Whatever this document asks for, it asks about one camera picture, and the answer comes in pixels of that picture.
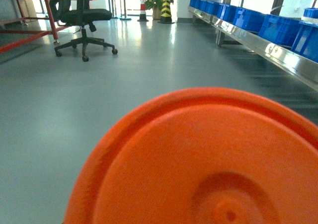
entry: office chair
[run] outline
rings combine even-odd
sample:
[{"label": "office chair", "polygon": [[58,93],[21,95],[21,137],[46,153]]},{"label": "office chair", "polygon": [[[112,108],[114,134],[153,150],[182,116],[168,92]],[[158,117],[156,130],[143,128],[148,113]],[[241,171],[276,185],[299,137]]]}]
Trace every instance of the office chair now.
[{"label": "office chair", "polygon": [[89,0],[77,0],[77,9],[70,10],[71,0],[50,0],[50,8],[55,21],[61,21],[66,26],[78,25],[81,27],[81,38],[73,39],[70,42],[56,46],[55,53],[57,57],[62,56],[59,49],[72,46],[74,49],[77,44],[82,44],[82,59],[88,61],[88,56],[85,54],[88,44],[102,45],[103,47],[112,47],[112,53],[117,54],[118,50],[115,46],[104,42],[104,39],[87,37],[85,25],[89,25],[91,32],[96,31],[93,21],[110,20],[112,13],[106,9],[89,9]]}]

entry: plant pot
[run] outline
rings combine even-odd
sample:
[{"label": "plant pot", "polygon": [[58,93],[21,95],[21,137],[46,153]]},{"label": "plant pot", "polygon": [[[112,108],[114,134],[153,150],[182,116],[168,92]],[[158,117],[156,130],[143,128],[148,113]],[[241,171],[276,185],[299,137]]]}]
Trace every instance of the plant pot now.
[{"label": "plant pot", "polygon": [[161,19],[161,10],[159,10],[158,8],[153,9],[153,19]]}]

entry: chair base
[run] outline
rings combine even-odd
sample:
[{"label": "chair base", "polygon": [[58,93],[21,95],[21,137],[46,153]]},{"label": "chair base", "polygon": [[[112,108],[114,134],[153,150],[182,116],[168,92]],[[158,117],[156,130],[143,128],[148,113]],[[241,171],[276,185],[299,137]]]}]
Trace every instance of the chair base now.
[{"label": "chair base", "polygon": [[84,62],[88,61],[88,56],[86,56],[86,54],[85,54],[86,47],[87,47],[88,44],[97,44],[97,45],[103,46],[104,48],[111,47],[112,48],[112,53],[114,55],[116,55],[118,53],[117,49],[115,49],[115,46],[112,45],[112,44],[104,42],[104,39],[87,37],[86,30],[83,27],[81,29],[81,33],[82,33],[82,37],[81,38],[72,39],[70,42],[68,42],[66,44],[62,44],[60,46],[56,46],[54,48],[56,56],[57,57],[62,56],[62,53],[59,52],[59,49],[67,48],[67,47],[70,47],[70,46],[72,46],[75,49],[78,44],[82,44],[82,59],[83,59]]}]

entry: epoxy floor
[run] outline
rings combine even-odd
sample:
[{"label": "epoxy floor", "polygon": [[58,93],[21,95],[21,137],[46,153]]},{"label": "epoxy floor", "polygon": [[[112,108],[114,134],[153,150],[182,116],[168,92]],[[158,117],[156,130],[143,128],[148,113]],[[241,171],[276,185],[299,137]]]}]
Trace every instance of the epoxy floor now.
[{"label": "epoxy floor", "polygon": [[[87,63],[81,47],[63,49],[58,58],[49,36],[0,55],[1,224],[60,224],[100,138],[129,111],[170,91],[240,89],[318,124],[317,92],[243,46],[218,48],[206,24],[133,18],[96,27],[94,35],[113,43],[118,55],[89,45]],[[59,35],[61,43],[74,36]]]}]

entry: blue storage box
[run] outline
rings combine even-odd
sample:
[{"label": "blue storage box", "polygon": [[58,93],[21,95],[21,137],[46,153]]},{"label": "blue storage box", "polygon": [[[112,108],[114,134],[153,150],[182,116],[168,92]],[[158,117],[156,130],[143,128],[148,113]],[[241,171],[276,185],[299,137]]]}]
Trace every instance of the blue storage box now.
[{"label": "blue storage box", "polygon": [[190,6],[198,9],[200,4],[200,0],[190,0]]},{"label": "blue storage box", "polygon": [[318,24],[300,22],[292,51],[318,63]]},{"label": "blue storage box", "polygon": [[268,14],[258,35],[275,44],[291,47],[299,29],[299,20]]},{"label": "blue storage box", "polygon": [[195,8],[196,0],[190,0],[190,6]]},{"label": "blue storage box", "polygon": [[233,24],[239,28],[259,32],[264,22],[265,14],[250,9],[237,8]]},{"label": "blue storage box", "polygon": [[218,12],[218,18],[227,21],[229,23],[232,23],[235,17],[235,13],[237,11],[237,7],[234,5],[229,4],[220,4],[221,7]]},{"label": "blue storage box", "polygon": [[318,8],[306,8],[304,17],[318,18]]},{"label": "blue storage box", "polygon": [[218,15],[220,10],[220,3],[214,1],[207,1],[207,6],[205,7],[205,12],[212,15]]},{"label": "blue storage box", "polygon": [[199,10],[201,11],[205,11],[205,7],[207,6],[207,1],[206,0],[200,0],[200,3],[199,3]]}]

